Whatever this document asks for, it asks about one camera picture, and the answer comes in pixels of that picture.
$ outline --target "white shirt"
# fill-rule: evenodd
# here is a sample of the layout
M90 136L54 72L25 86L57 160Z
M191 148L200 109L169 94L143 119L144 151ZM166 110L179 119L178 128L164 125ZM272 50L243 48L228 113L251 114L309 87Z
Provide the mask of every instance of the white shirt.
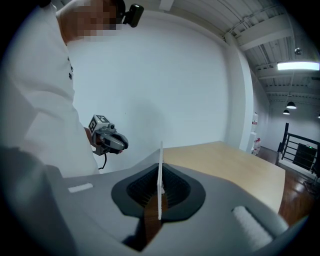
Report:
M58 167L63 177L98 174L73 106L73 68L52 4L37 7L21 26L4 61L4 73L6 83L37 110L20 149Z

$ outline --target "white wall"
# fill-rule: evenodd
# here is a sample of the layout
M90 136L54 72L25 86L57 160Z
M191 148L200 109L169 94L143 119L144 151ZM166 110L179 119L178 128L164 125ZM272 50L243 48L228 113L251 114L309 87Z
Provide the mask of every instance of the white wall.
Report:
M247 151L254 112L250 68L235 38L227 34L225 39L230 45L226 51L230 96L226 142L234 148Z
M263 145L267 134L270 103L261 83L252 71L251 78L253 87L253 112L258 114L258 124L255 130L256 138L260 138L261 144Z
M319 114L317 114L319 108L298 103L296 103L296 106L297 109L288 109L290 115L285 115L283 114L283 111L286 109L284 102L276 102L270 105L268 129L265 140L261 142L262 146L277 151L279 143L283 140L286 123L289 123L289 133L320 142L320 118L318 118ZM290 141L303 144L308 143L296 138L290 138ZM297 148L297 146L292 143L290 145L292 148ZM295 150L290 149L288 152L294 154Z
M223 141L228 119L225 49L190 28L142 16L100 42L69 45L74 106L87 126L105 115L129 140L106 171L129 168L160 147ZM103 156L95 156L98 165Z

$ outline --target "wooden table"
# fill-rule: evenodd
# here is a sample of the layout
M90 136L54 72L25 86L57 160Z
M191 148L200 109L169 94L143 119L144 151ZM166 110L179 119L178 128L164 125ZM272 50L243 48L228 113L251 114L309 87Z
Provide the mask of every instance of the wooden table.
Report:
M165 148L163 161L231 181L279 211L285 170L222 141Z

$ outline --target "ceiling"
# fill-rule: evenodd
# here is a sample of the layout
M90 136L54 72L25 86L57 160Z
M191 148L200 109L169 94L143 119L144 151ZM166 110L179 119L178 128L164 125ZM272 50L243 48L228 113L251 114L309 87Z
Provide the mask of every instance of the ceiling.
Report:
M53 0L61 8L70 0ZM303 29L276 0L125 0L127 7L165 12L191 20L225 40L231 33L270 102L291 101L320 108L320 72L281 72L277 62L320 61ZM302 54L296 55L295 48Z

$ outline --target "black cable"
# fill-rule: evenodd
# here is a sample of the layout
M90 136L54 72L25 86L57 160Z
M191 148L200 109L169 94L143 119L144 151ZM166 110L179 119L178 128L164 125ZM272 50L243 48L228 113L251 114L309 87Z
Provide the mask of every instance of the black cable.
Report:
M102 167L99 168L99 170L105 168L106 162L107 162L107 154L104 154L104 164Z

